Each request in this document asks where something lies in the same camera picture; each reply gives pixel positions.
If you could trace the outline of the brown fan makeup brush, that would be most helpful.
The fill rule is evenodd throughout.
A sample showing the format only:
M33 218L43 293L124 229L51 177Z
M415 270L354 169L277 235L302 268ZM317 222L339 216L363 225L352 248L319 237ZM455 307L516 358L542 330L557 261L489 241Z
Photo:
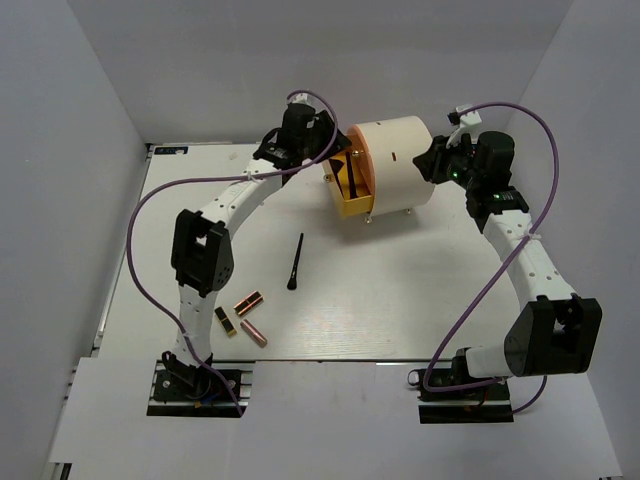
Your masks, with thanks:
M333 182L336 184L338 190L342 191L342 181L340 174L345 166L345 163L341 158L330 158L328 162L331 169Z

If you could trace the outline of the cream round drawer organizer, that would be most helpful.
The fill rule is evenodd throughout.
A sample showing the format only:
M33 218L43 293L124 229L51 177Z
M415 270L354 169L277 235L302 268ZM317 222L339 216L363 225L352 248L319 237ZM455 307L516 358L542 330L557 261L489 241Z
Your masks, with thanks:
M369 215L406 211L426 204L435 186L425 182L413 159L425 153L432 136L417 116L354 124L366 139L375 175Z

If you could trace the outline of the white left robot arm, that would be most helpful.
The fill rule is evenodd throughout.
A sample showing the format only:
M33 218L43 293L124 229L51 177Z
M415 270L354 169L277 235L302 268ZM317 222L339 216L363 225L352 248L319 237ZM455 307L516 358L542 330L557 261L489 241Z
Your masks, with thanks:
M179 287L180 326L172 354L186 365L176 384L188 398L202 398L211 387L211 374L200 366L212 358L215 303L234 271L234 235L305 161L321 162L349 145L331 109L318 111L293 101L281 125L265 135L236 180L206 206L178 215L171 266Z

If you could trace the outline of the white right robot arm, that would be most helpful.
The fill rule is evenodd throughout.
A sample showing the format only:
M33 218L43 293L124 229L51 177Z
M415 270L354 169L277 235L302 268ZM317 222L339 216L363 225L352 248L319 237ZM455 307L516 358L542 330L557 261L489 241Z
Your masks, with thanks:
M472 399L499 379L580 374L590 366L601 306L577 294L537 237L529 206L510 183L514 157L511 136L486 131L476 142L463 135L455 146L437 136L413 160L426 181L464 190L467 212L499 256L521 308L503 340L458 350L448 379L427 383L431 391Z

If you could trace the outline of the thin black makeup brush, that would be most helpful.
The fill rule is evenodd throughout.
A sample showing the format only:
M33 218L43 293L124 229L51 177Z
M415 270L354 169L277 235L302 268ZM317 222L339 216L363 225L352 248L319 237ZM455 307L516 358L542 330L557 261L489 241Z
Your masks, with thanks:
M296 252L295 252L295 256L294 256L294 260L293 260L293 264L292 264L292 269L291 269L291 273L289 276L289 280L287 282L287 289L289 291L295 291L297 289L297 275L298 275L298 267L299 267L299 262L300 262L300 256L301 256L301 250L302 250L302 245L303 245L303 241L304 241L304 234L301 233L299 235L299 239L298 239L298 243L297 243L297 247L296 247Z

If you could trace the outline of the copper black lipstick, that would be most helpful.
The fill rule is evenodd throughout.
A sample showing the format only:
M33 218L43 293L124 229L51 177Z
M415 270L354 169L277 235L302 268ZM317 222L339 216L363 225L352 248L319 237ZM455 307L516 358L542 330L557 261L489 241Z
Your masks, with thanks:
M234 306L234 312L239 318L243 318L263 301L263 295L259 291L254 291Z

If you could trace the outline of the blue table sticker left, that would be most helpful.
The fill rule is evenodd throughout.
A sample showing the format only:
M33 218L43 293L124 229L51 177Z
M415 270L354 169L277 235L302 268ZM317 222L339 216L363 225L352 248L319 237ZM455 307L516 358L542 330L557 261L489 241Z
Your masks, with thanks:
M157 146L154 149L155 155L185 155L188 153L188 146Z

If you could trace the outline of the rose gold lipstick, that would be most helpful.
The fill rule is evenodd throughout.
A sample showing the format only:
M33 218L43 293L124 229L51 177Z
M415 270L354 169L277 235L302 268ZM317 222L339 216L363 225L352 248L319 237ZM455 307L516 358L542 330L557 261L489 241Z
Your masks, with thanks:
M264 348L268 344L267 338L248 320L240 323L242 330L260 347Z

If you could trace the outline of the black gold lipstick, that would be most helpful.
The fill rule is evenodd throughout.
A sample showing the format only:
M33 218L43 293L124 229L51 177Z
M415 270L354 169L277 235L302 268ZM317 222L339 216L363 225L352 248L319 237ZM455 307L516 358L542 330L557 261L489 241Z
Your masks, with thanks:
M225 331L225 334L227 335L228 338L232 338L237 334L235 326L233 325L228 314L222 307L216 307L214 309L214 315L218 320L219 324L221 325L221 327L223 328L223 330Z

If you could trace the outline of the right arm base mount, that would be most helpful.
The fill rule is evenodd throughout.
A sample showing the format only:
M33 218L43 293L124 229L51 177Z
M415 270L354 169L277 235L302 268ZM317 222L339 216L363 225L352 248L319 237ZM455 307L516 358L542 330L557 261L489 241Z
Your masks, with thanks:
M408 386L418 391L419 421L423 425L498 424L514 421L506 384L480 389L435 393L422 385L426 369L413 369Z

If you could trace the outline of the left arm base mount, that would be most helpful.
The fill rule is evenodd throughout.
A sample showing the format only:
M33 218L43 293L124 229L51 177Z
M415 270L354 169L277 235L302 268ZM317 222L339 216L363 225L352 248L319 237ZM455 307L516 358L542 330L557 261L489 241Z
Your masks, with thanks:
M146 415L175 418L231 418L244 414L251 396L254 362L221 362L213 367L227 381L239 407L222 380L204 370L204 379L196 386L187 384L157 361Z

